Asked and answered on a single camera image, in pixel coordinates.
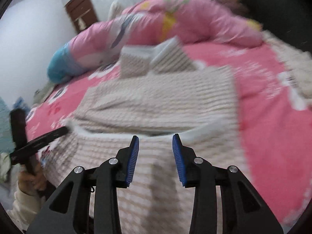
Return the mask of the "person's left hand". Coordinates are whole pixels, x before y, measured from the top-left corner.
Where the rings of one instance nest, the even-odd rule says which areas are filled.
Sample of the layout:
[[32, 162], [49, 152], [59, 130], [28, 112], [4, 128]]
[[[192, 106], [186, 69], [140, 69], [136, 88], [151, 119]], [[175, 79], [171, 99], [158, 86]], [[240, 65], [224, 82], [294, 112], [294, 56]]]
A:
[[39, 162], [36, 164], [34, 174], [22, 170], [18, 175], [17, 185], [21, 192], [29, 196], [35, 196], [38, 191], [44, 191], [47, 188], [47, 179], [41, 164]]

